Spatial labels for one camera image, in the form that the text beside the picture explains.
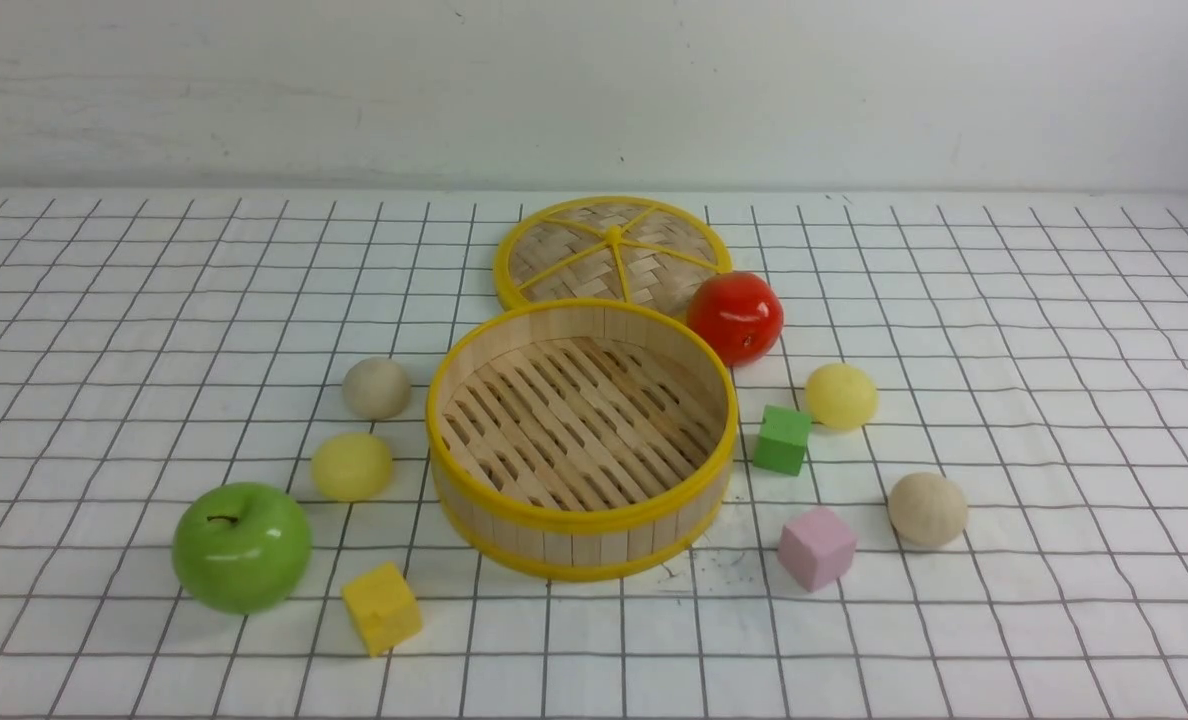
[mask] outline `beige ball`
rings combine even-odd
[[[917,547],[942,547],[968,526],[968,498],[936,473],[911,473],[887,495],[887,518]]]
[[[403,366],[388,356],[367,356],[346,373],[341,393],[352,413],[366,421],[386,421],[407,406],[412,383]]]

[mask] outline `ball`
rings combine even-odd
[[[412,383],[403,366],[388,356],[367,356],[346,373],[341,393],[352,413],[366,421],[386,421],[407,406]]]
[[[936,473],[911,473],[887,493],[887,518],[917,547],[942,547],[968,526],[968,500]]]
[[[805,400],[809,413],[822,425],[854,430],[878,411],[878,389],[853,365],[822,365],[808,377]]]
[[[367,500],[388,486],[394,457],[383,438],[345,432],[327,438],[310,460],[310,478],[323,495],[340,503]]]

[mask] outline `green apple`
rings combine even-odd
[[[182,587],[211,610],[247,615],[283,601],[312,547],[305,510],[266,484],[228,484],[187,507],[172,538]]]

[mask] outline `yellow rim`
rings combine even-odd
[[[655,320],[655,322],[666,324],[676,331],[684,334],[687,340],[690,340],[697,347],[702,348],[704,355],[708,356],[714,372],[716,372],[723,381],[723,394],[727,398],[727,418],[723,423],[722,437],[719,437],[718,444],[714,446],[714,450],[710,451],[709,457],[707,457],[700,468],[697,468],[690,478],[685,479],[684,482],[677,484],[677,486],[661,493],[661,495],[650,498],[647,501],[636,503],[636,505],[630,505],[628,507],[618,507],[617,510],[595,510],[588,512],[549,510],[545,507],[529,505],[529,503],[512,500],[510,497],[494,492],[493,488],[485,487],[484,484],[480,484],[478,480],[472,478],[470,473],[467,473],[466,469],[461,468],[456,460],[453,459],[451,451],[448,451],[447,446],[443,446],[443,436],[438,430],[440,410],[442,410],[438,406],[438,397],[440,391],[443,389],[443,379],[447,375],[448,366],[451,365],[451,360],[456,359],[456,355],[460,355],[461,350],[465,350],[465,347],[469,346],[470,342],[474,342],[476,337],[481,336],[481,334],[492,331],[493,328],[507,323],[512,318],[517,318],[517,316],[531,312],[543,312],[546,310],[558,310],[562,309],[562,307],[602,307],[607,310],[633,312],[636,315],[645,316],[645,318]],[[714,350],[709,347],[709,345],[707,345],[703,340],[700,340],[700,336],[696,333],[690,331],[687,326],[677,322],[677,320],[668,318],[666,315],[662,315],[655,310],[647,310],[645,307],[631,305],[627,304],[627,302],[620,302],[618,299],[594,299],[594,297],[536,302],[536,304],[518,307],[514,310],[498,315],[497,318],[488,320],[488,322],[472,329],[469,334],[466,334],[460,342],[456,342],[456,345],[453,346],[447,356],[443,356],[442,364],[440,364],[437,372],[434,373],[432,381],[430,381],[429,397],[425,400],[425,432],[429,437],[430,457],[434,462],[438,462],[440,468],[442,468],[444,474],[447,474],[448,482],[456,484],[459,490],[474,498],[474,501],[479,503],[480,506],[495,512],[495,514],[503,516],[503,518],[525,525],[525,528],[535,528],[554,533],[612,532],[612,530],[634,528],[636,525],[657,519],[659,516],[668,514],[668,512],[672,512],[678,507],[684,506],[691,500],[691,498],[699,495],[699,493],[703,491],[704,485],[709,482],[709,479],[714,478],[714,474],[722,468],[725,462],[731,461],[732,451],[734,451],[734,448],[737,447],[738,427],[737,389],[735,386],[732,386],[731,374],[728,374],[725,368],[722,360],[718,359],[718,355],[714,354]]]
[[[615,566],[587,566],[586,568],[571,568],[571,566],[550,566],[548,562],[539,562],[538,560],[531,560],[530,557],[524,557],[516,555],[514,552],[508,552],[501,550],[501,548],[495,547],[495,544],[485,541],[484,538],[473,533],[454,514],[451,507],[447,506],[447,499],[440,493],[440,506],[443,507],[443,514],[447,514],[448,524],[451,525],[453,530],[461,536],[465,542],[470,543],[475,550],[484,554],[485,557],[499,562],[501,566],[506,566],[511,570],[518,570],[525,575],[533,575],[535,577],[544,577],[549,580],[562,580],[562,582],[568,583],[594,583],[598,580],[613,580],[617,577],[626,577],[627,575],[634,575],[636,573],[642,573],[652,566],[662,564],[662,562],[670,560],[672,556],[678,555],[689,547],[691,543],[696,542],[696,538],[703,536],[704,530],[714,523],[714,518],[718,518],[719,510],[723,509],[723,495],[727,495],[727,484],[731,484],[731,474],[727,475],[727,480],[723,482],[723,493],[719,495],[718,503],[704,512],[704,518],[696,523],[696,526],[684,537],[677,538],[677,541],[670,547],[664,547],[652,555],[640,557],[639,560],[632,560],[630,562],[620,562]]]
[[[598,206],[604,204],[604,202],[628,202],[634,206],[644,206],[644,210],[636,215],[634,219],[631,219],[625,227],[611,228],[612,232],[599,230],[599,228],[590,227],[589,225],[574,223],[571,220],[552,217],[552,215],[564,210],[570,210],[571,208]],[[702,259],[693,258],[693,255],[687,255],[684,252],[669,250],[668,247],[621,239],[621,234],[625,233],[625,230],[634,227],[634,225],[639,223],[639,220],[647,217],[649,214],[657,210],[670,213],[671,215],[675,215],[675,217],[684,220],[688,225],[695,228],[696,232],[702,234],[704,240],[709,242],[709,247],[714,252],[714,259],[716,259],[716,263],[707,263]],[[513,282],[513,277],[511,277],[510,273],[510,257],[513,255],[513,250],[516,248],[518,240],[520,240],[527,230],[539,223],[565,225],[565,227],[588,232],[593,234],[593,236],[600,236],[604,240],[598,245],[588,247],[588,250],[582,250],[579,254],[571,255],[571,258],[563,259],[560,263],[549,266],[549,269],[542,270],[542,272],[536,274],[533,278],[530,278],[529,282],[517,284]],[[732,258],[728,255],[727,246],[723,245],[722,238],[718,236],[718,233],[714,232],[709,225],[702,222],[702,219],[695,217],[695,215],[682,208],[676,208],[676,206],[670,206],[666,202],[658,202],[646,197],[634,197],[630,195],[580,197],[577,200],[560,202],[557,206],[549,206],[549,208],[545,208],[544,210],[529,215],[529,217],[525,217],[520,223],[516,225],[510,234],[501,240],[501,245],[497,247],[495,260],[492,265],[492,278],[497,286],[497,298],[501,302],[501,307],[506,310],[514,310],[518,309],[518,307],[531,305],[531,301],[526,299],[526,297],[522,295],[522,291],[524,291],[526,286],[530,286],[530,284],[535,284],[536,282],[542,282],[542,279],[548,278],[554,272],[557,272],[557,270],[564,269],[567,265],[576,263],[576,260],[581,260],[586,255],[593,255],[594,252],[599,252],[600,250],[611,250],[612,259],[617,261],[617,278],[621,282],[621,297],[623,299],[628,301],[630,282],[625,274],[625,261],[621,259],[620,246],[638,247],[638,250],[653,250],[661,252],[663,255],[671,255],[678,260],[700,265],[703,266],[703,269],[714,270],[716,273],[729,273],[732,270]]]

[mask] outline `yellow cube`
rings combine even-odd
[[[341,598],[371,657],[421,632],[421,607],[393,562],[353,579]]]

